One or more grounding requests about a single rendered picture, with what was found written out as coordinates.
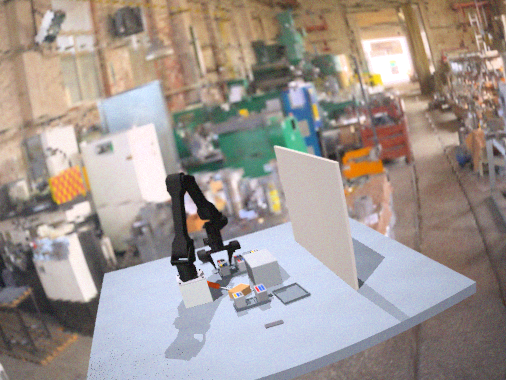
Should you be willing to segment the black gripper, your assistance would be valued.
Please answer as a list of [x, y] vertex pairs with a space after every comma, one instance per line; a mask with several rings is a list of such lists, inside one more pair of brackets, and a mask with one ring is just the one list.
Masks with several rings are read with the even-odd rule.
[[199, 260], [203, 260], [203, 259], [208, 260], [212, 264], [212, 266], [215, 268], [215, 270], [217, 270], [216, 266], [214, 264], [214, 261], [211, 257], [211, 254], [215, 254], [215, 253], [226, 250], [227, 255], [229, 257], [230, 266], [232, 266], [232, 263], [231, 263], [232, 255], [235, 252], [235, 250], [241, 248], [239, 241], [235, 239], [232, 241], [228, 241], [229, 244], [223, 245], [223, 241], [222, 241], [220, 233], [217, 236], [208, 237], [208, 239], [209, 239], [211, 250], [209, 250], [209, 251], [205, 251], [204, 249], [198, 250], [197, 255], [198, 255]]

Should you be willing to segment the orange-handled screwdriver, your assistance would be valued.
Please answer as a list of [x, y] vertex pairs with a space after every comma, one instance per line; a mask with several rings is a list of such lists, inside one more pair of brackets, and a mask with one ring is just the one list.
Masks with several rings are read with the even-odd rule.
[[207, 281], [207, 283], [208, 283], [208, 287], [210, 287], [210, 288], [214, 288], [214, 289], [222, 288], [222, 289], [226, 289], [226, 290], [231, 290], [229, 288], [221, 287], [218, 283], [214, 283], [214, 282], [210, 282], [210, 281]]

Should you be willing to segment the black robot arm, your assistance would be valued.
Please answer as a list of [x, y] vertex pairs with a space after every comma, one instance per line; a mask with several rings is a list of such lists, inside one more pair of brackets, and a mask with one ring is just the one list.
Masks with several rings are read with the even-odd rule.
[[[186, 191], [197, 206], [197, 214], [205, 222], [207, 236], [213, 237], [220, 233], [228, 219], [209, 201], [207, 201], [196, 183], [195, 177], [183, 172], [169, 174], [165, 180], [168, 194], [171, 197], [175, 237], [172, 242], [172, 266], [177, 266], [179, 278], [184, 283], [198, 278], [194, 262], [196, 262], [195, 244], [188, 235], [186, 224], [184, 195]], [[179, 260], [181, 258], [187, 258]]]

